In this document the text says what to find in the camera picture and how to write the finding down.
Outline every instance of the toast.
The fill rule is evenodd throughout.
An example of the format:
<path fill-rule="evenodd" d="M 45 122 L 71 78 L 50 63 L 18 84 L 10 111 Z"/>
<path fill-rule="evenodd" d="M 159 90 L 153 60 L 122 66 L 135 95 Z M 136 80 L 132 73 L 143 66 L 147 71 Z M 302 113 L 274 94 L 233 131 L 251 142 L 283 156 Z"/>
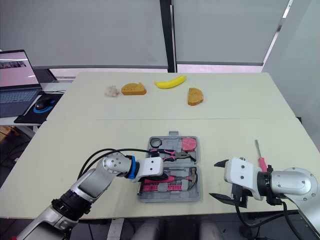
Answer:
<path fill-rule="evenodd" d="M 195 106 L 201 103 L 204 100 L 204 94 L 201 90 L 195 87 L 189 88 L 188 93 L 188 104 L 190 106 Z"/>
<path fill-rule="evenodd" d="M 147 90 L 141 82 L 139 83 L 128 83 L 121 88 L 123 95 L 145 95 Z"/>

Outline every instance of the screwdriver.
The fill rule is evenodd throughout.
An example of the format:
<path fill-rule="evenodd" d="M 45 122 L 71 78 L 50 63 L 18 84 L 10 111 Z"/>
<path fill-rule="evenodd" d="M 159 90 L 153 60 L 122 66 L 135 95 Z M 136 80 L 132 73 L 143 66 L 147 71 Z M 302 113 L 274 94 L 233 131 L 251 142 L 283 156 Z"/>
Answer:
<path fill-rule="evenodd" d="M 259 161 L 259 165 L 260 165 L 260 168 L 262 169 L 262 172 L 266 172 L 267 171 L 267 164 L 265 162 L 265 158 L 261 156 L 261 151 L 260 151 L 260 148 L 259 148 L 259 142 L 258 140 L 254 140 L 254 143 L 255 143 L 255 146 L 256 146 L 256 149 L 258 151 L 258 161 Z"/>

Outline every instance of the laptop keyboard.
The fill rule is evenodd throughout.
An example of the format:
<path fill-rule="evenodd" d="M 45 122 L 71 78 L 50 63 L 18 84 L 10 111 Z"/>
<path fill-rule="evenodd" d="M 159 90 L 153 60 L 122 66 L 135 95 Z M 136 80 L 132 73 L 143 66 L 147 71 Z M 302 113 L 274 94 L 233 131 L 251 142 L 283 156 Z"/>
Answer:
<path fill-rule="evenodd" d="M 0 104 L 28 102 L 37 91 L 0 92 Z"/>

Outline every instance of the gray toolbox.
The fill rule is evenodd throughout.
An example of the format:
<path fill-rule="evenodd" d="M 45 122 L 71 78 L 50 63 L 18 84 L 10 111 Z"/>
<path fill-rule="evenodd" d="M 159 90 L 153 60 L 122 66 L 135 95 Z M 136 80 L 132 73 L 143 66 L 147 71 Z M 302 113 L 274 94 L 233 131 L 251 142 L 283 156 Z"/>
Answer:
<path fill-rule="evenodd" d="M 179 136 L 179 132 L 170 131 L 169 136 L 150 137 L 147 149 L 154 151 L 164 160 L 163 172 L 169 176 L 170 182 L 143 180 L 137 194 L 141 202 L 196 202 L 200 200 L 202 185 L 200 169 L 197 166 L 200 155 L 197 137 Z M 164 150 L 175 151 L 181 158 L 173 159 L 170 153 L 163 153 Z M 146 157 L 150 158 L 154 155 L 147 153 Z"/>

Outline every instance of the laptop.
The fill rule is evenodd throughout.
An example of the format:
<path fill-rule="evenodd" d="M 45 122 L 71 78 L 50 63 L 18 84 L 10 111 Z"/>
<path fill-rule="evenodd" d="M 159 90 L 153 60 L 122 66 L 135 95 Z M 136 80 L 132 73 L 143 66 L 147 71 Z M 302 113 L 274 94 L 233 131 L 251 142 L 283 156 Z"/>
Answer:
<path fill-rule="evenodd" d="M 24 50 L 0 51 L 0 117 L 22 115 L 42 90 Z"/>

